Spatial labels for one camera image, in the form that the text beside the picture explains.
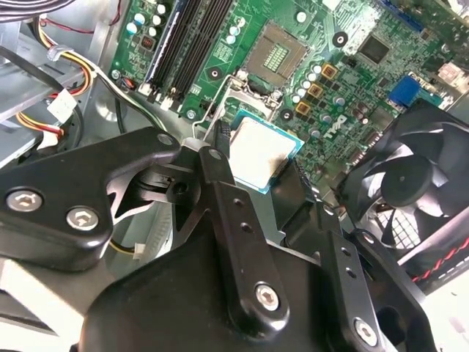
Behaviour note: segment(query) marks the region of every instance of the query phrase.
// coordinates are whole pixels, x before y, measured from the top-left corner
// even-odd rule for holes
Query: cooling fan
[[[403,213],[416,224],[416,244],[448,224],[469,206],[468,127],[416,101],[338,187],[352,222],[377,237],[381,233],[398,256],[405,251],[396,248],[396,216]],[[378,221],[383,210],[390,213],[387,224]]]

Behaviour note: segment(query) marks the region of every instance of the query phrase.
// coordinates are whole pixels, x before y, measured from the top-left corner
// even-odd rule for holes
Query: ram slot
[[[202,0],[177,0],[169,24],[163,33],[153,63],[148,70],[146,82],[159,88],[167,79],[174,58],[184,43],[187,30]]]
[[[233,0],[212,0],[199,30],[191,43],[191,49],[180,65],[179,72],[172,84],[172,98],[182,102],[191,88],[192,82],[200,71],[208,51],[215,39]]]

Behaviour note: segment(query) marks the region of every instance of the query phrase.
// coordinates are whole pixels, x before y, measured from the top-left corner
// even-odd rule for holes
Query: fan grille
[[[388,224],[392,212],[392,210],[388,210],[378,214],[378,221],[383,229]],[[396,214],[394,215],[393,235],[397,249],[411,249],[421,242],[418,237],[415,218],[399,209],[396,209]]]

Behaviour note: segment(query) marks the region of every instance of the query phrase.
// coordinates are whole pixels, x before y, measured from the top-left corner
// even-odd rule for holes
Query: yellow wire
[[[57,132],[60,132],[62,135],[64,134],[64,131],[61,128],[59,128],[57,126],[54,126],[54,125],[48,125],[48,124],[41,123],[41,122],[38,122],[36,120],[33,120],[31,117],[29,117],[28,115],[26,115],[23,112],[20,112],[20,116],[32,125],[39,125],[39,126],[43,126],[43,127],[47,127],[47,128],[53,128],[54,130],[57,130]]]
[[[41,131],[39,128],[37,127],[34,127],[33,125],[30,125],[29,123],[27,123],[26,121],[24,121],[22,118],[21,118],[21,115],[18,113],[15,115],[16,116],[16,119],[18,120],[18,122],[20,124],[22,124],[24,127],[26,128],[29,128],[31,130],[36,130],[36,131]]]
[[[44,35],[44,31],[43,31],[43,28],[41,27],[41,25],[39,25],[39,37],[41,39],[41,42],[43,43],[43,45],[46,47],[46,48],[50,48],[52,47],[53,45],[48,41],[48,39],[45,37]],[[88,90],[88,88],[90,88],[93,83],[94,83],[94,76],[92,74],[92,69],[91,67],[85,62],[83,61],[82,59],[80,59],[79,57],[73,55],[72,53],[63,53],[62,54],[63,57],[66,57],[67,59],[69,59],[70,61],[73,61],[77,64],[79,64],[80,66],[82,66],[83,69],[85,69],[88,74],[89,74],[89,79],[85,76],[85,85],[83,86],[83,88],[77,92],[77,93],[74,93],[73,95],[76,96],[76,95],[80,95],[80,94],[83,94],[85,91]]]
[[[110,245],[110,246],[112,247],[112,249],[113,249],[114,251],[116,251],[116,252],[119,252],[119,253],[122,253],[122,254],[127,254],[127,255],[133,255],[133,253],[131,253],[131,252],[126,252],[126,251],[120,249],[118,246],[115,246],[114,243],[112,243],[112,241],[109,242],[109,245]]]

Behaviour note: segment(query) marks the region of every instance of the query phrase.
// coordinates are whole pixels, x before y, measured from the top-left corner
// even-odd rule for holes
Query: motherboard
[[[469,88],[468,41],[438,0],[133,0],[111,76],[204,131],[261,117],[327,194],[416,99]]]

